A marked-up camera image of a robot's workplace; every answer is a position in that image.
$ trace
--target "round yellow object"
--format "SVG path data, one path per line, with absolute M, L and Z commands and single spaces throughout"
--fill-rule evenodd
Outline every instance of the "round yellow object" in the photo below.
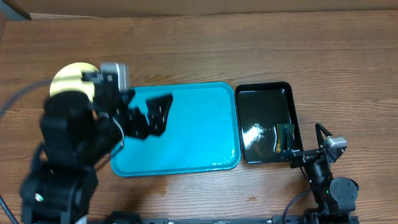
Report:
M 82 72 L 95 72 L 98 69 L 91 64 L 85 62 L 77 62 L 70 64 L 61 69 L 52 80 L 50 85 L 50 96 L 63 91 L 80 91 L 86 93 L 88 99 L 93 102 L 94 83 L 83 82 L 80 80 Z

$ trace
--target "wooden table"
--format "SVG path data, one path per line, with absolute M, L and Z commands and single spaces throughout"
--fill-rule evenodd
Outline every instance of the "wooden table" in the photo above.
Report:
M 347 152 L 331 169 L 360 185 L 354 214 L 361 223 L 398 222 L 398 11 L 8 22 L 0 104 L 81 61 L 126 63 L 134 86 L 289 82 L 306 149 L 316 147 L 317 121 L 347 138 Z M 48 92 L 24 96 L 1 121 L 0 193 L 17 216 Z M 107 165 L 98 178 L 90 219 L 112 210 L 173 219 L 271 217 L 308 188 L 288 164 L 243 161 L 229 171 L 131 179 Z M 314 206 L 303 198 L 289 213 Z M 0 220 L 8 222 L 2 211 Z

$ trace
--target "wood grain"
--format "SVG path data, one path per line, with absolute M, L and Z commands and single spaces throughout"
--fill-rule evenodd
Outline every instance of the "wood grain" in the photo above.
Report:
M 306 12 L 8 22 L 0 45 L 0 104 L 73 62 L 130 66 L 134 86 L 224 81 L 292 85 L 306 149 L 314 124 L 344 135 L 335 177 L 360 185 L 361 223 L 397 223 L 398 11 Z M 24 96 L 1 121 L 0 192 L 19 216 L 19 186 L 42 140 L 38 119 L 48 88 Z M 288 164 L 123 179 L 98 172 L 91 219 L 112 210 L 143 217 L 249 218 L 282 214 L 308 188 Z M 290 213 L 313 207 L 310 197 Z M 7 218 L 0 214 L 0 221 Z

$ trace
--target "black tray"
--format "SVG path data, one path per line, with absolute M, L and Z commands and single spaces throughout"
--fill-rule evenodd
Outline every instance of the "black tray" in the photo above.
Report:
M 247 163 L 287 161 L 275 151 L 277 124 L 294 124 L 296 146 L 303 150 L 292 87 L 287 82 L 240 85 L 236 88 L 236 104 Z

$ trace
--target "blue tray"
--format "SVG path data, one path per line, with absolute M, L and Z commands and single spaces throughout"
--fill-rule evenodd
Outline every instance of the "blue tray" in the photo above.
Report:
M 234 168 L 240 158 L 233 89 L 226 83 L 135 88 L 130 107 L 147 113 L 145 101 L 173 94 L 166 131 L 145 140 L 126 138 L 112 160 L 121 177 L 182 174 Z

